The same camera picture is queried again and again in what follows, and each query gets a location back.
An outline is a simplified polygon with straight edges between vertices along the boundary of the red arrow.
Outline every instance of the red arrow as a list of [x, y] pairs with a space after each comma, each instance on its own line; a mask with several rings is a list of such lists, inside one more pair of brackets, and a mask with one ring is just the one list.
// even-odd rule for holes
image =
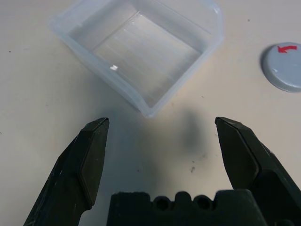
[[298, 47], [297, 46], [283, 46], [283, 47], [278, 46], [279, 53], [287, 53], [287, 50], [289, 50], [289, 49], [297, 50]]

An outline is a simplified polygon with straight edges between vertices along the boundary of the screw hole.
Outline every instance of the screw hole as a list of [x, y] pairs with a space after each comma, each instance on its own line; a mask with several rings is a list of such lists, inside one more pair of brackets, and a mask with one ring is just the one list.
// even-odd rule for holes
[[166, 211], [167, 209], [170, 208], [170, 200], [166, 197], [157, 197], [154, 200], [154, 203], [155, 203], [155, 207], [161, 211]]
[[194, 199], [194, 202], [198, 205], [201, 210], [211, 210], [212, 209], [212, 202], [211, 200], [205, 196], [200, 195]]

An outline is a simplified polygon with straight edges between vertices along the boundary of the transparent plastic box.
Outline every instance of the transparent plastic box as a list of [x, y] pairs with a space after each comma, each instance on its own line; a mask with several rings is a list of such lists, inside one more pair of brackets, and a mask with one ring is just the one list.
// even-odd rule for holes
[[145, 117], [161, 109], [223, 35], [211, 0], [83, 0], [50, 26]]

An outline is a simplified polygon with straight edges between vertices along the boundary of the white table surface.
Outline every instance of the white table surface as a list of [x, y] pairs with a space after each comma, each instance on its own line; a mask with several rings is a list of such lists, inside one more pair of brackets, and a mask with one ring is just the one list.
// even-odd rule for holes
[[225, 40], [154, 119], [86, 69], [49, 30], [73, 0], [0, 2], [0, 225], [23, 225], [61, 152], [86, 123], [110, 118], [96, 204], [80, 225], [104, 226], [116, 191], [170, 199], [231, 189], [214, 124], [251, 127], [301, 187], [301, 94], [272, 86], [259, 59], [301, 43], [299, 0], [216, 0]]

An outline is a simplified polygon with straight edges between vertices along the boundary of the dark speck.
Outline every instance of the dark speck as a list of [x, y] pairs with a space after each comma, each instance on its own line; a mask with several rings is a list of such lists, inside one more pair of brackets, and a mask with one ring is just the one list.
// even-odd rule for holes
[[196, 168], [193, 166], [191, 169], [190, 169], [190, 172], [193, 173], [193, 171], [195, 170]]

